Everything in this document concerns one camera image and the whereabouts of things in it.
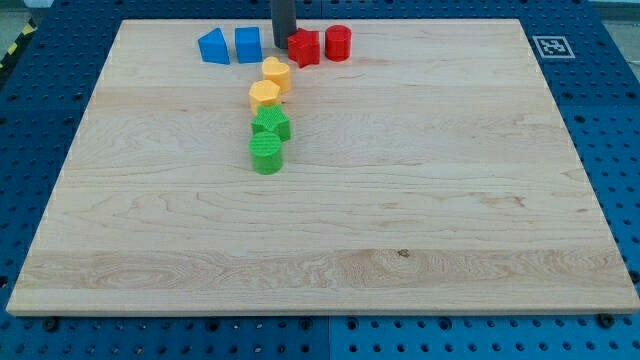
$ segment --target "wooden board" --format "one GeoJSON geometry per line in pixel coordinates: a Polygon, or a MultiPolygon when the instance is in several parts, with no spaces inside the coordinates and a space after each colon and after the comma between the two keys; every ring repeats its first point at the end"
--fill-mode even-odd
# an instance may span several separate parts
{"type": "Polygon", "coordinates": [[[233,51],[255,24],[123,22],[12,314],[638,310],[517,20],[350,21],[349,61],[293,66],[272,176],[247,147],[259,65],[233,51]],[[200,61],[216,26],[231,66],[200,61]]]}

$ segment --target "green block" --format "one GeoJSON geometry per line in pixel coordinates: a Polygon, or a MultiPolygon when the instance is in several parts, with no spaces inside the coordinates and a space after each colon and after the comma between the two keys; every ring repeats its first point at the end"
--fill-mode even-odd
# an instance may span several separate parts
{"type": "Polygon", "coordinates": [[[262,175],[275,174],[282,168],[282,141],[278,135],[264,131],[249,141],[253,170],[262,175]]]}
{"type": "Polygon", "coordinates": [[[274,106],[258,105],[258,115],[251,122],[251,130],[254,135],[269,131],[278,135],[282,141],[291,139],[289,117],[282,111],[280,104],[274,106]]]}

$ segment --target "black metal pole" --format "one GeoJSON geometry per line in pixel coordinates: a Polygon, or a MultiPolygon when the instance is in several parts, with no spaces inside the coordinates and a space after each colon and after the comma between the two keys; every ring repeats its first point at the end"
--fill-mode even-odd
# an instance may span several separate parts
{"type": "Polygon", "coordinates": [[[295,0],[271,0],[273,41],[280,49],[287,48],[287,38],[298,31],[295,0]]]}

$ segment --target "red cylinder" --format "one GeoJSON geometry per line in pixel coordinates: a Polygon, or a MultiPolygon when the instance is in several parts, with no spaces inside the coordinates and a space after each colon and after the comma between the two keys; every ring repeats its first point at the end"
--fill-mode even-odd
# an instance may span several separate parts
{"type": "Polygon", "coordinates": [[[351,56],[351,29],[330,26],[324,33],[324,55],[331,61],[345,61],[351,56]]]}

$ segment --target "green cylinder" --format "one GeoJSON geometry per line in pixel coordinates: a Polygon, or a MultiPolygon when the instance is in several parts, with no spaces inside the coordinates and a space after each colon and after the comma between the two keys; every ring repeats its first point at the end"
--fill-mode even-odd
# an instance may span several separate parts
{"type": "Polygon", "coordinates": [[[258,174],[275,174],[282,168],[282,141],[278,135],[263,131],[249,141],[253,170],[258,174]]]}

